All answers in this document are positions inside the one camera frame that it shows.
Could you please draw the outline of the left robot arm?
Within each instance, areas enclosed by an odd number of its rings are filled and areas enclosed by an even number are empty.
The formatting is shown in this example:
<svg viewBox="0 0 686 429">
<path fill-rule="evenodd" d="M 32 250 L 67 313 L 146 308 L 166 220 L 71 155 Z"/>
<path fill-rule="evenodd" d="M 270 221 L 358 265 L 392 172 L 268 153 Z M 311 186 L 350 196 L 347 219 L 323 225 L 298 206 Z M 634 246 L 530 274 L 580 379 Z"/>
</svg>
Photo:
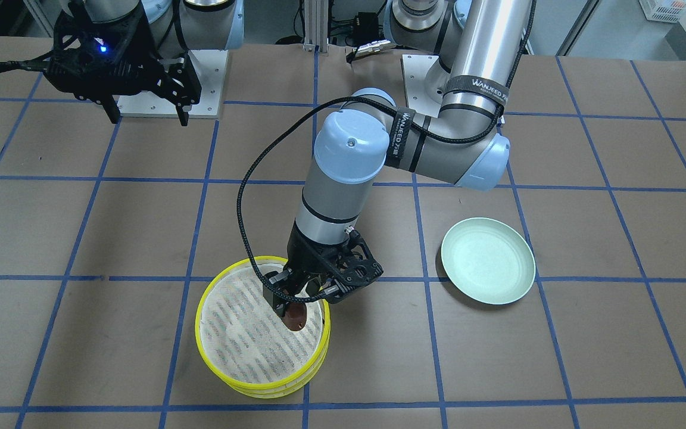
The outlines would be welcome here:
<svg viewBox="0 0 686 429">
<path fill-rule="evenodd" d="M 354 228 L 384 167 L 488 190 L 509 160 L 497 133 L 534 1 L 389 1 L 389 40 L 438 56 L 428 74 L 438 114 L 417 113 L 379 89 L 335 101 L 316 138 L 288 261 L 261 275 L 274 313 L 298 329 L 309 302 L 338 303 L 383 268 Z"/>
</svg>

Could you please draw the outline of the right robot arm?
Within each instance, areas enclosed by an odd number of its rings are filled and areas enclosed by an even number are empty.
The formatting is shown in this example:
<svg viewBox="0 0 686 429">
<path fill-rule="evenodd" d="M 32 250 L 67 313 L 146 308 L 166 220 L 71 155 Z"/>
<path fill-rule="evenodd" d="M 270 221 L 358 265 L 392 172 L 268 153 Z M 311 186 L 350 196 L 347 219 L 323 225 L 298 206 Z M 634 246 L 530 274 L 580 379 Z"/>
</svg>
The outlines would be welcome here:
<svg viewBox="0 0 686 429">
<path fill-rule="evenodd" d="M 113 124 L 117 96 L 150 92 L 186 126 L 202 96 L 193 52 L 242 46 L 243 14 L 242 1 L 62 1 L 44 76 Z"/>
</svg>

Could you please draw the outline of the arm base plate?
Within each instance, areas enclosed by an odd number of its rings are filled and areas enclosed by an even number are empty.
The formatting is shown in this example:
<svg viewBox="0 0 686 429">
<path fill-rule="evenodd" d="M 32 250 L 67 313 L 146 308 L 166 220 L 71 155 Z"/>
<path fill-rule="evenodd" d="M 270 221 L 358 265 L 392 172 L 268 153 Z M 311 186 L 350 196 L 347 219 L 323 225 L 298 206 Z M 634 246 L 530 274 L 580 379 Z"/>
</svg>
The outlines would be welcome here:
<svg viewBox="0 0 686 429">
<path fill-rule="evenodd" d="M 471 56 L 459 56 L 446 71 L 439 56 L 402 57 L 407 106 L 431 120 L 433 132 L 454 138 L 494 128 L 509 97 L 509 63 L 498 68 Z"/>
<path fill-rule="evenodd" d="M 230 51 L 191 51 L 190 58 L 201 84 L 199 103 L 189 111 L 191 119 L 218 119 L 223 105 L 224 84 Z M 122 95 L 117 100 L 123 117 L 176 119 L 175 106 L 152 92 Z"/>
</svg>

